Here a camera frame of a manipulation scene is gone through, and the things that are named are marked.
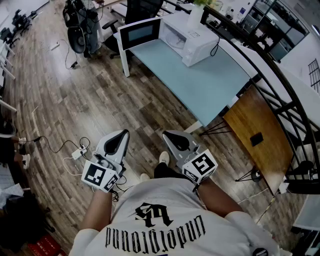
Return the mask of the wooden side table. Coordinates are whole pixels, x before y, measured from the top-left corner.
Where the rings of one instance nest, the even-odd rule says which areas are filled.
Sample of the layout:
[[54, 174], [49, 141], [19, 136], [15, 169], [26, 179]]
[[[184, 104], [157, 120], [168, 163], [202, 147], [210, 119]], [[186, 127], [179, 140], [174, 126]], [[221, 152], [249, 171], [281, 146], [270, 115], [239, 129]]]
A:
[[[195, 132], [196, 138], [209, 147], [219, 164], [214, 181], [237, 198], [246, 195], [241, 189], [252, 188], [256, 183], [249, 178], [235, 183], [251, 170], [261, 174], [260, 188], [268, 188], [272, 195], [278, 191], [293, 157], [287, 137], [267, 102], [251, 85], [230, 107], [225, 107], [208, 125], [213, 133], [202, 135], [202, 129]], [[263, 141], [252, 147], [250, 138], [261, 132]]]

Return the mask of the red box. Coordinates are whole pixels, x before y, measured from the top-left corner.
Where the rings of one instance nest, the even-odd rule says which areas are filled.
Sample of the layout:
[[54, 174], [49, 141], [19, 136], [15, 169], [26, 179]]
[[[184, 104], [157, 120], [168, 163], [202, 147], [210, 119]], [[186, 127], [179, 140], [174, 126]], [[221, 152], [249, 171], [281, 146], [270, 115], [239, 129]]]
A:
[[61, 250], [59, 243], [48, 233], [27, 246], [34, 256], [57, 256]]

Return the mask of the white vase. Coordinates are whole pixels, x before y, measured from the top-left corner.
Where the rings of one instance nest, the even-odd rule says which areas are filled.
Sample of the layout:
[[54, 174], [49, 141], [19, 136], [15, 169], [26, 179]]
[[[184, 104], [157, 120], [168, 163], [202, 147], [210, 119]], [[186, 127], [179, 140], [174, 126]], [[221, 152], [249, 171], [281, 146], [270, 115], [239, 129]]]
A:
[[187, 20], [187, 27], [189, 29], [195, 30], [199, 27], [201, 24], [201, 18], [203, 16], [204, 12], [204, 4], [198, 5], [194, 4], [193, 8], [189, 14], [188, 20]]

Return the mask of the person's left forearm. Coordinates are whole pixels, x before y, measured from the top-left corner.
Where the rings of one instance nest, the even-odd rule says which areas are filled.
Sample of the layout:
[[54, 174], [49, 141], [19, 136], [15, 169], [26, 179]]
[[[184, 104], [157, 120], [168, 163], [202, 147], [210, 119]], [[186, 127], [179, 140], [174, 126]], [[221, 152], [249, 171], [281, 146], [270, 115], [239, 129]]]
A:
[[112, 193], [105, 193], [101, 190], [95, 191], [80, 229], [93, 229], [100, 232], [108, 226], [111, 223], [112, 202]]

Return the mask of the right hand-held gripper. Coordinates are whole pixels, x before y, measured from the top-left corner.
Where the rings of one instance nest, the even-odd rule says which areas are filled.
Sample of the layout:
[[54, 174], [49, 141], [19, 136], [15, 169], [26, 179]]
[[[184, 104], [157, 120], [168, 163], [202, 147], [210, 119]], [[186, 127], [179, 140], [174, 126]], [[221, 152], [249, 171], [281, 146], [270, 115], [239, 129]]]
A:
[[162, 133], [164, 142], [171, 154], [178, 161], [182, 174], [194, 184], [199, 185], [217, 169], [218, 163], [209, 149], [196, 153], [198, 143], [188, 132], [167, 130]]

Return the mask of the person's black trousers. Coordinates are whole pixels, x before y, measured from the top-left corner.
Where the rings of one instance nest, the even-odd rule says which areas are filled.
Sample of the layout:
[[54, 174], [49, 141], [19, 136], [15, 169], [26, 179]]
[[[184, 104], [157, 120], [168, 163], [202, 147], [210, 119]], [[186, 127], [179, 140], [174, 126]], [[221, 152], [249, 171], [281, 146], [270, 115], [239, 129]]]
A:
[[161, 178], [177, 178], [177, 179], [186, 179], [187, 177], [183, 174], [180, 174], [170, 167], [167, 166], [165, 162], [159, 163], [156, 168], [154, 169], [153, 174], [155, 179]]

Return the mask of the white microwave oven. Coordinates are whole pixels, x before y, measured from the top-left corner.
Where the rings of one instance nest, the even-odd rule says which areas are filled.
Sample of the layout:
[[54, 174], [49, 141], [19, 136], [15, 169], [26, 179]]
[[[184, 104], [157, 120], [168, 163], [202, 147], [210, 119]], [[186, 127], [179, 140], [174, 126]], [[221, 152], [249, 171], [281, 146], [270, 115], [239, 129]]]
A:
[[[183, 49], [172, 48], [181, 56], [182, 62], [190, 67], [211, 55], [219, 42], [219, 37], [203, 24], [197, 29], [187, 27], [188, 17], [183, 11], [162, 17], [149, 18], [128, 25], [121, 26], [113, 36], [120, 42], [123, 51], [132, 49], [136, 46], [154, 41], [162, 40], [166, 42], [168, 33], [180, 34], [186, 38]], [[196, 32], [199, 37], [192, 37], [189, 32]]]

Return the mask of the white paper sheet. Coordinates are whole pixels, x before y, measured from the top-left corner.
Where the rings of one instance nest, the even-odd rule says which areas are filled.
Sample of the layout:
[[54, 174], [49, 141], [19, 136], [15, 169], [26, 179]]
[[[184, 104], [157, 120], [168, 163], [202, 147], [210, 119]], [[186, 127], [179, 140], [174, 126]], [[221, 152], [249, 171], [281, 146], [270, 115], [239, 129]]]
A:
[[23, 195], [24, 190], [19, 183], [5, 189], [0, 188], [0, 209], [6, 205], [7, 199], [10, 196], [22, 197]]

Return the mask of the black bag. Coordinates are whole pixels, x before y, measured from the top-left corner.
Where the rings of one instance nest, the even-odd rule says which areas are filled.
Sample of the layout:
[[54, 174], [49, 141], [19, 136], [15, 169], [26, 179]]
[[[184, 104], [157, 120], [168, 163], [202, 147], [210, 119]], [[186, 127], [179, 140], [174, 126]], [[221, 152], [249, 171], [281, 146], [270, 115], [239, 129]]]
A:
[[56, 230], [47, 221], [50, 208], [38, 204], [34, 194], [11, 195], [0, 213], [0, 247], [17, 253], [26, 243], [35, 243]]

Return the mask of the white printed t-shirt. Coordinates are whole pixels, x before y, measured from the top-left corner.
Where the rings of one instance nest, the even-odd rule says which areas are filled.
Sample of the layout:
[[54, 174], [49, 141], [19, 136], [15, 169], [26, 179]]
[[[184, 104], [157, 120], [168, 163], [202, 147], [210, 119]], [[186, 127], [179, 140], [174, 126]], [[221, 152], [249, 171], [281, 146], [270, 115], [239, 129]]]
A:
[[78, 232], [69, 256], [291, 256], [249, 214], [221, 217], [193, 188], [183, 178], [133, 186], [109, 225]]

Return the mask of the white desk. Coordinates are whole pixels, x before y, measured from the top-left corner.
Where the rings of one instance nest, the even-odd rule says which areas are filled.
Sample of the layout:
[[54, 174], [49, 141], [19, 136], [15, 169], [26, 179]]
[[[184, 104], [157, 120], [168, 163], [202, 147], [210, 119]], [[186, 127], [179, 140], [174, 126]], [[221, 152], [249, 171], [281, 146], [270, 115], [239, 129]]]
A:
[[[10, 52], [13, 56], [15, 55], [13, 50], [5, 42], [3, 42], [2, 45], [0, 46], [0, 76], [2, 76], [2, 72], [5, 72], [7, 76], [9, 76], [12, 80], [15, 80], [16, 77], [7, 69], [7, 65], [10, 65], [11, 67], [13, 67], [13, 64], [7, 59], [7, 54], [4, 54], [4, 50], [7, 50], [7, 52]], [[1, 96], [0, 96], [0, 106], [5, 107], [6, 109], [12, 111], [13, 113], [17, 112], [17, 109], [9, 105], [8, 103], [4, 102]]]

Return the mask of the black rectangular pad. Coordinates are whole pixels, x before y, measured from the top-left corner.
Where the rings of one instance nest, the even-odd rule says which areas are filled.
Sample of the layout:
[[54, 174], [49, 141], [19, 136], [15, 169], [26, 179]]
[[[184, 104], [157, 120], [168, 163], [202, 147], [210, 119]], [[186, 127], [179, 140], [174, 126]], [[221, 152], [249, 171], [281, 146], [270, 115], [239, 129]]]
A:
[[261, 132], [256, 133], [255, 135], [253, 135], [250, 138], [250, 142], [252, 147], [257, 146], [258, 144], [260, 144], [262, 141], [264, 140], [263, 135]]

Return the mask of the person's right forearm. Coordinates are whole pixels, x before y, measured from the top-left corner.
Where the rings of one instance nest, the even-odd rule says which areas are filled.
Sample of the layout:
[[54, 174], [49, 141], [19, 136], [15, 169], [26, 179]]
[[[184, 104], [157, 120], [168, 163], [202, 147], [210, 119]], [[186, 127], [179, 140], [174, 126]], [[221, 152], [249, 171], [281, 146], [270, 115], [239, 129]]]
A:
[[208, 211], [222, 218], [232, 212], [243, 212], [243, 209], [225, 193], [210, 177], [197, 187], [197, 192]]

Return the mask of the round clear glass dish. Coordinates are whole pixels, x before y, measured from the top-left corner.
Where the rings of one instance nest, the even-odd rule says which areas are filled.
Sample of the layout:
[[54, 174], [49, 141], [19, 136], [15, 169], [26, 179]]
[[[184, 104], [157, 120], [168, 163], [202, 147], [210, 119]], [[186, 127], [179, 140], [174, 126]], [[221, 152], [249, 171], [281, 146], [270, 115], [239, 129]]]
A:
[[186, 43], [186, 38], [184, 36], [173, 32], [168, 33], [165, 40], [169, 46], [179, 50], [183, 50]]

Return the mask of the person's right beige shoe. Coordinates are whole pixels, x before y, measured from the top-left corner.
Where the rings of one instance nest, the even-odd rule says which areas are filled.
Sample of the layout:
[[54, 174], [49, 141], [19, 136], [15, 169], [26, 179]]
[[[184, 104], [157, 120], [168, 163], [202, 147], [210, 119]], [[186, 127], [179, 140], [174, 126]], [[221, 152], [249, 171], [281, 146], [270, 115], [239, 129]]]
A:
[[159, 163], [166, 164], [167, 166], [170, 163], [170, 155], [167, 151], [163, 151], [159, 156]]

